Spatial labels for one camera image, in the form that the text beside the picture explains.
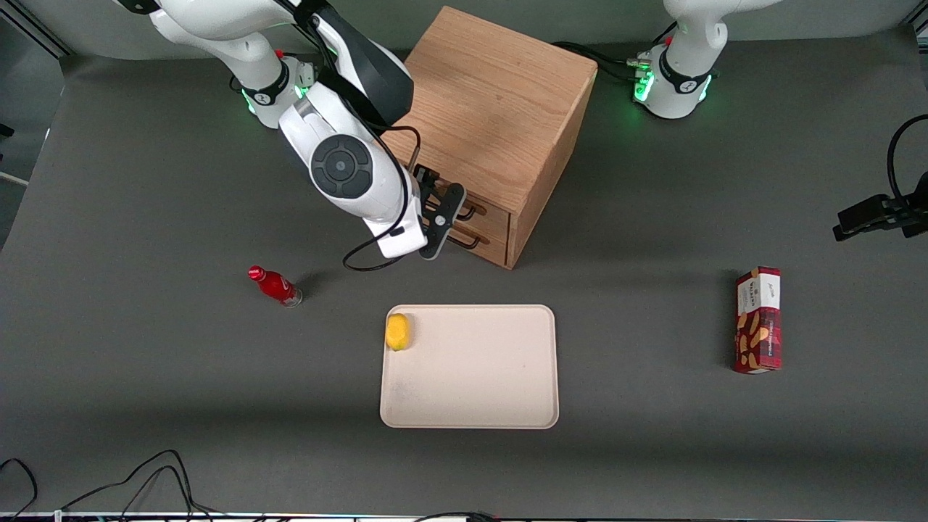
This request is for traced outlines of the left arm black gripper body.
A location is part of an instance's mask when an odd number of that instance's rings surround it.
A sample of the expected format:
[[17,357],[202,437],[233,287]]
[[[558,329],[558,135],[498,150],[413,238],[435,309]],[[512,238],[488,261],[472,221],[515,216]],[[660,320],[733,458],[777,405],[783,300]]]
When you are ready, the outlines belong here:
[[903,235],[914,238],[927,232],[927,186],[928,172],[921,175],[915,191],[907,196],[909,208],[913,211],[913,222],[903,227]]

